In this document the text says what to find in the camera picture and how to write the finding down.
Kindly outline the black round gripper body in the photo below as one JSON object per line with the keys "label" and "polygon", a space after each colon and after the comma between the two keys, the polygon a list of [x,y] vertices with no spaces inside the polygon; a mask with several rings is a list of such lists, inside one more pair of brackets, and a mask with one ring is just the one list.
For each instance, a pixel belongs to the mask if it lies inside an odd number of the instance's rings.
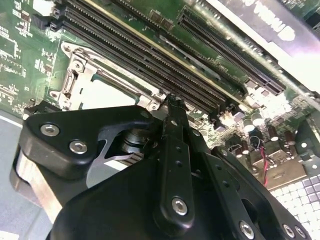
{"label": "black round gripper body", "polygon": [[[52,240],[166,240],[153,218],[158,201],[157,161],[135,163],[71,199],[57,216]],[[231,240],[213,188],[192,177],[193,226],[184,240]]]}

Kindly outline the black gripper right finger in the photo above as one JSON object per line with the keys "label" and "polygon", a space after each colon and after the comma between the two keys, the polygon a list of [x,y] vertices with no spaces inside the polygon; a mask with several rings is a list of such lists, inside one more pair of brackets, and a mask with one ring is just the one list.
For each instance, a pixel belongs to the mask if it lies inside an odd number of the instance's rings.
{"label": "black gripper right finger", "polygon": [[189,128],[194,164],[216,198],[213,217],[224,240],[309,240],[303,225],[224,147],[209,150]]}

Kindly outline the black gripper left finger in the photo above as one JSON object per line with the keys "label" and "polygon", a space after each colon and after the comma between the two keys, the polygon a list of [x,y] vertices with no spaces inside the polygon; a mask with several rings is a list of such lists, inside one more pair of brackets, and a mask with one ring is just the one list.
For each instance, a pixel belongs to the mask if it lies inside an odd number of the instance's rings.
{"label": "black gripper left finger", "polygon": [[124,155],[125,134],[138,132],[144,156],[158,162],[156,226],[182,236],[195,218],[186,105],[169,95],[163,120],[138,105],[58,111],[30,116],[18,142],[16,170],[34,191],[53,225],[63,207],[92,187],[87,175],[97,160]]}

